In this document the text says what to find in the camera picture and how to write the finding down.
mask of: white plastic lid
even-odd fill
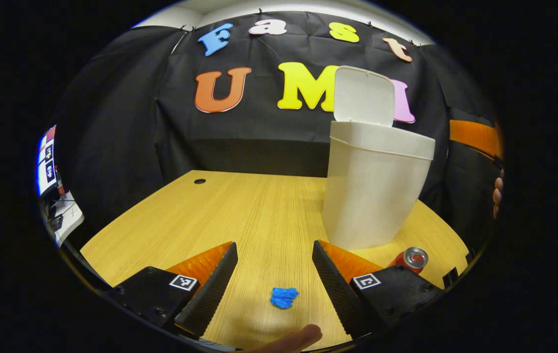
[[[335,71],[333,117],[336,121],[357,121],[392,126],[394,84],[386,76],[357,67],[341,66]]]

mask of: orange strip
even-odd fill
[[[490,156],[503,158],[499,136],[493,127],[462,120],[451,120],[449,127],[451,141],[457,141],[480,150],[490,159],[492,159]]]

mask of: computer screen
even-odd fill
[[[39,196],[52,190],[57,184],[54,170],[53,145],[54,132],[57,125],[46,131],[41,141],[39,141],[39,152],[37,155],[37,188]]]

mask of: black backdrop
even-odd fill
[[[167,4],[0,6],[0,351],[184,351],[83,286],[55,253],[31,187],[31,141],[62,90],[111,38]],[[507,117],[508,189],[496,236],[460,286],[404,326],[396,346],[372,344],[557,351],[558,8],[386,7],[454,49]]]
[[[255,22],[267,19],[285,21],[287,33],[249,34]],[[359,42],[334,39],[332,22],[354,27]],[[224,23],[233,24],[229,44],[205,56],[198,39]],[[385,37],[404,45],[413,61],[400,60]],[[55,160],[64,186],[86,215],[77,232],[83,235],[71,236],[71,242],[80,248],[191,169],[325,177],[333,113],[319,105],[277,107],[285,82],[278,66],[284,62],[304,63],[314,78],[328,65],[351,65],[406,83],[416,121],[393,125],[436,140],[420,199],[469,248],[479,248],[493,222],[491,192],[499,169],[478,152],[449,142],[449,119],[493,126],[494,110],[473,79],[440,46],[417,46],[354,20],[299,11],[239,16],[193,32],[138,27],[89,60],[51,123],[57,124]],[[235,67],[252,69],[238,105],[212,114],[197,109],[196,76],[222,72],[214,86],[220,99],[229,94],[226,72]]]

